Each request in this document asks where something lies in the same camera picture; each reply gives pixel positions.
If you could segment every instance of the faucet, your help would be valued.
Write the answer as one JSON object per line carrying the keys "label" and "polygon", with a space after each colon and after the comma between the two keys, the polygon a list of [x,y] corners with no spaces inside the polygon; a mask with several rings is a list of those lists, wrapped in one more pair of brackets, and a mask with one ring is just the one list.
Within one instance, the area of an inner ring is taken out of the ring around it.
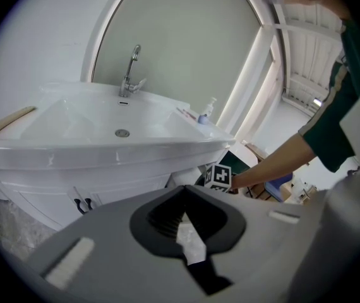
{"label": "faucet", "polygon": [[138,55],[139,55],[140,51],[141,51],[141,45],[135,46],[134,51],[132,52],[131,59],[129,60],[127,73],[125,74],[125,76],[123,78],[123,82],[121,83],[121,88],[119,91],[120,97],[128,98],[129,97],[128,92],[131,92],[131,93],[138,92],[141,89],[141,87],[143,87],[144,84],[147,82],[147,79],[144,78],[142,81],[140,81],[136,85],[131,84],[130,75],[131,75],[132,65],[135,61],[138,60]]}

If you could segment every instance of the tile floor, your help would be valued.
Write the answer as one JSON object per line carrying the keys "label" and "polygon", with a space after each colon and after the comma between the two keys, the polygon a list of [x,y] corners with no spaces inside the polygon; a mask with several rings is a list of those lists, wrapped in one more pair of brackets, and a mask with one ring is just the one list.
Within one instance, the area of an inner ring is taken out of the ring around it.
{"label": "tile floor", "polygon": [[0,200],[0,246],[26,260],[56,231],[36,221],[11,201]]}

